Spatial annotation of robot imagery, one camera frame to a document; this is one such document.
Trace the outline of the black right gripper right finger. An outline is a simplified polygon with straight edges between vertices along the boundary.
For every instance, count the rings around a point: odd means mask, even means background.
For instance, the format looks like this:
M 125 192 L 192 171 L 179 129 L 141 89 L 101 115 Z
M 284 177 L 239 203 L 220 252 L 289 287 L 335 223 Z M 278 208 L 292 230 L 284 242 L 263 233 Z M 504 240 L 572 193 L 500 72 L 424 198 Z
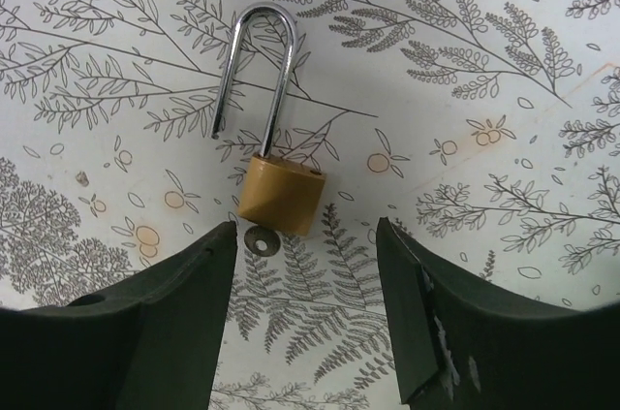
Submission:
M 412 409 L 615 409 L 619 307 L 532 300 L 388 219 L 376 249 L 401 402 Z

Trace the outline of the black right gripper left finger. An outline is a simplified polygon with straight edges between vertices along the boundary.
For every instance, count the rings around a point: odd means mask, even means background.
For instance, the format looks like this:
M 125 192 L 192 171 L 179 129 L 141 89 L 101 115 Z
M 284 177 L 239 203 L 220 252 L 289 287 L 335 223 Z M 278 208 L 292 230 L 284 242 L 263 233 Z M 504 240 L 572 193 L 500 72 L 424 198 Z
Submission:
M 236 254 L 237 227 L 224 222 L 65 306 L 3 309 L 2 407 L 206 409 Z

